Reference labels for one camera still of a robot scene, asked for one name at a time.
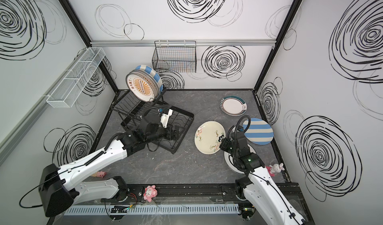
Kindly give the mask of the white plate black rim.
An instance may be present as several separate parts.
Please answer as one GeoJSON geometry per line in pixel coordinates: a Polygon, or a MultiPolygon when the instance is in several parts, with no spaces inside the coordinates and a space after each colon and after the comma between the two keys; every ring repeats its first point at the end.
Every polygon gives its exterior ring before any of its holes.
{"type": "Polygon", "coordinates": [[[244,174],[244,171],[239,170],[235,167],[233,157],[228,152],[224,152],[224,160],[229,169],[237,174],[244,174]]]}

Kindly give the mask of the black wire dish rack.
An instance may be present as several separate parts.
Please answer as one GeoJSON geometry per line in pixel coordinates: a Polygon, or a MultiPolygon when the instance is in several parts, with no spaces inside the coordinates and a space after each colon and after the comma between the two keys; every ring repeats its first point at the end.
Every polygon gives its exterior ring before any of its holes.
{"type": "Polygon", "coordinates": [[[188,111],[172,106],[163,101],[163,94],[166,89],[154,100],[144,102],[138,99],[133,92],[125,92],[118,100],[112,103],[111,108],[118,112],[123,121],[121,125],[125,129],[124,133],[117,135],[117,140],[123,144],[123,149],[127,155],[131,156],[134,153],[148,147],[150,143],[162,147],[174,154],[180,146],[185,134],[193,122],[194,115],[188,111]],[[171,125],[180,127],[180,136],[177,140],[159,139],[157,141],[143,141],[139,131],[142,114],[149,108],[170,108],[173,114],[169,119],[171,125]]]}

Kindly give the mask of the cream floral plate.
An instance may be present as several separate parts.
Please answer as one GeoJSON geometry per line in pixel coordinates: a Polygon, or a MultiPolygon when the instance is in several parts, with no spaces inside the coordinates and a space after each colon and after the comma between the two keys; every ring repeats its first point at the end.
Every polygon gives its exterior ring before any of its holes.
{"type": "Polygon", "coordinates": [[[226,137],[224,127],[216,121],[207,121],[198,127],[194,135],[194,144],[202,154],[214,154],[220,150],[226,137]]]}

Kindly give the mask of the sunburst plate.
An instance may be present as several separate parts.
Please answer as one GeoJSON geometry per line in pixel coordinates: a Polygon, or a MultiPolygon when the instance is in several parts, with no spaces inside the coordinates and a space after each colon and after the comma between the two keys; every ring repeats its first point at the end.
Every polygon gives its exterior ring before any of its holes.
{"type": "Polygon", "coordinates": [[[131,71],[126,76],[126,83],[130,91],[144,102],[154,101],[160,92],[155,80],[141,70],[131,71]]]}

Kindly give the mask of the blue striped plate front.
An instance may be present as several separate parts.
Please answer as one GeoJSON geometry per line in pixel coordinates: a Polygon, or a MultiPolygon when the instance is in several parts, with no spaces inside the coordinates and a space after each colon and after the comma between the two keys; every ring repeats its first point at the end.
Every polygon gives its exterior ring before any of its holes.
{"type": "Polygon", "coordinates": [[[152,67],[147,65],[139,65],[136,67],[136,69],[145,71],[147,74],[151,75],[151,77],[156,81],[157,85],[159,86],[159,92],[161,93],[163,91],[164,86],[162,79],[152,67]]]}

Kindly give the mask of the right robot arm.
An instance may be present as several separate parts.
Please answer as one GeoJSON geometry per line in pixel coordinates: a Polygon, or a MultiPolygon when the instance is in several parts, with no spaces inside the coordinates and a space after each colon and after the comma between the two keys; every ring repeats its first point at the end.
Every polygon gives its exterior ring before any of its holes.
{"type": "Polygon", "coordinates": [[[273,181],[260,157],[250,151],[243,132],[228,132],[220,149],[231,155],[233,166],[245,175],[235,181],[237,197],[251,202],[268,225],[306,223],[273,181]]]}

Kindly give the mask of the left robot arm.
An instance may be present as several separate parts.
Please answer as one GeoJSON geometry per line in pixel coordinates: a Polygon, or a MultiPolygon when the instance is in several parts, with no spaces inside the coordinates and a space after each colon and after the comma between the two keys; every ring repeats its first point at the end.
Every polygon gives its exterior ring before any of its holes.
{"type": "Polygon", "coordinates": [[[36,187],[46,217],[55,217],[71,206],[98,199],[125,201],[131,196],[122,177],[87,182],[86,179],[103,168],[123,160],[149,143],[158,140],[177,140],[179,129],[169,124],[173,114],[171,105],[157,105],[147,109],[138,126],[112,136],[107,145],[79,160],[57,167],[46,166],[36,187]]]}

